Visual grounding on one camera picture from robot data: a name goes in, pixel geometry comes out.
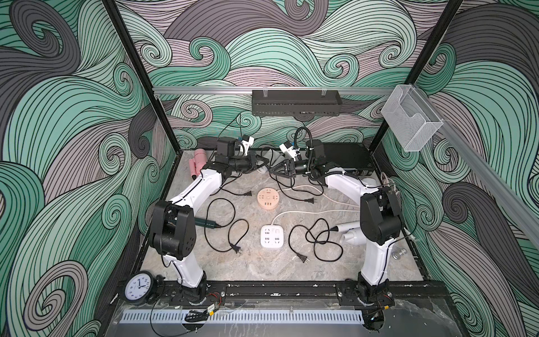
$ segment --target wave pattern wallpaper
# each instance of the wave pattern wallpaper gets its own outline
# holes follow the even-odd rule
[[[539,217],[539,3],[457,14],[418,84]],[[539,333],[539,252],[442,133],[405,153],[388,132],[377,160],[393,176],[432,278],[472,336]]]
[[[468,1],[465,7],[489,3]],[[443,1],[118,0],[154,86],[394,86],[402,84]],[[386,97],[347,96],[338,117],[258,117],[248,95],[162,95],[183,148],[215,137],[278,146],[308,126],[327,142],[362,142]]]
[[[96,335],[175,157],[101,1],[0,2],[0,101],[2,336]]]

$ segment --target black frame pole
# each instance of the black frame pole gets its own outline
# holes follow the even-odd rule
[[[455,16],[455,14],[457,14],[457,11],[460,8],[460,4],[462,4],[462,0],[449,0],[440,16],[440,19],[432,29],[427,43],[421,50],[421,53],[419,53],[419,56],[414,63],[412,70],[410,70],[408,77],[404,81],[404,84],[414,84],[417,81],[417,79],[421,75],[421,72],[427,65],[427,62],[429,62],[431,55],[435,52],[436,48],[444,37],[444,34],[449,27],[449,24],[451,24],[451,20],[453,20],[453,17]],[[385,132],[388,130],[388,128],[389,125],[384,120],[369,146],[369,152],[371,154],[374,153],[378,145],[380,145],[380,143],[382,142],[382,138],[384,137]]]
[[[105,9],[107,10],[110,21],[112,21],[112,24],[116,29],[116,33],[122,41],[122,45],[127,52],[127,56],[133,64],[133,68],[135,69],[135,72],[139,77],[142,87],[144,88],[144,91],[146,91],[146,94],[150,99],[150,104],[154,108],[155,114],[157,115],[157,118],[159,118],[159,121],[161,122],[161,125],[163,126],[163,129],[167,134],[167,137],[172,145],[172,148],[174,149],[174,152],[176,153],[176,155],[181,155],[183,152],[182,148],[179,146],[176,136],[174,136],[174,131],[172,131],[172,127],[170,126],[163,105],[155,98],[150,76],[148,76],[148,73],[146,73],[144,65],[142,64],[142,60],[140,59],[139,54],[136,52],[135,44],[131,39],[131,35],[129,35],[129,32],[127,31],[126,24],[123,21],[122,16],[120,15],[120,10],[118,9],[118,6],[116,6],[116,2],[114,0],[102,0],[102,2],[105,6]]]

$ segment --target pink round power strip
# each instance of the pink round power strip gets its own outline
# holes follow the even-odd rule
[[[279,192],[275,189],[267,187],[258,192],[258,205],[265,210],[272,210],[279,204]]]

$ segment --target white cube power strip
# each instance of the white cube power strip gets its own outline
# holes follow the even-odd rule
[[[281,248],[284,240],[285,235],[279,225],[265,225],[260,229],[260,244],[264,248]]]

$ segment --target gray marble surface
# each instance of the gray marble surface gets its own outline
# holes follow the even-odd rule
[[[192,158],[192,151],[184,152],[174,181],[170,188],[167,199],[179,194],[191,182],[188,160]],[[289,180],[281,179],[286,184]],[[308,184],[306,178],[297,177],[295,186]],[[365,256],[365,246],[353,246],[344,244],[342,257],[336,262],[322,262],[316,259],[313,253],[313,244],[305,240],[305,229],[296,228],[292,233],[292,247],[309,258],[308,263],[302,263],[301,260],[288,247],[288,234],[290,229],[296,224],[302,224],[307,227],[320,217],[325,218],[329,226],[336,224],[356,221],[359,219],[359,212],[332,211],[325,214],[302,214],[288,213],[277,218],[275,224],[281,225],[285,232],[285,241],[283,247],[278,250],[270,250],[260,245],[260,229],[263,225],[271,224],[273,218],[284,211],[301,210],[309,212],[320,212],[324,210],[359,210],[359,207],[351,207],[337,204],[329,199],[318,196],[315,203],[299,202],[287,198],[280,192],[280,201],[276,209],[267,211],[258,206],[257,193],[265,187],[271,187],[278,190],[277,183],[270,179],[268,173],[260,174],[253,172],[243,175],[236,181],[228,184],[226,189],[244,193],[252,191],[253,196],[235,196],[225,191],[220,191],[215,196],[211,196],[204,202],[199,209],[196,217],[205,218],[209,203],[215,198],[225,198],[230,200],[236,207],[235,219],[246,219],[249,222],[249,231],[247,235],[238,244],[241,250],[238,254],[234,251],[220,253],[210,248],[204,239],[204,229],[197,227],[197,242],[193,253],[210,280],[342,280],[345,278],[357,279],[357,273],[361,270]],[[353,203],[347,196],[344,196],[337,190],[324,189],[324,192],[334,200]],[[310,198],[308,193],[285,191],[285,193],[296,198]],[[211,206],[208,219],[216,221],[218,224],[227,224],[233,216],[233,210],[226,201],[215,201]],[[247,225],[241,221],[235,224],[231,230],[230,237],[233,243],[245,232]],[[320,221],[313,229],[315,234],[326,229],[324,222]],[[217,249],[226,250],[230,246],[227,241],[228,228],[207,229],[206,234],[210,243]],[[329,239],[339,242],[341,234],[331,232]],[[421,274],[416,266],[412,254],[408,248],[406,240],[401,240],[393,245],[393,250],[406,248],[408,253],[403,255],[400,260],[390,259],[389,279],[398,281],[422,280]],[[316,253],[323,259],[335,259],[340,249],[336,245],[325,244],[316,245]],[[142,270],[151,271],[153,274],[162,274],[166,279],[176,279],[176,273],[172,267],[164,268],[161,259],[155,249],[149,247]]]

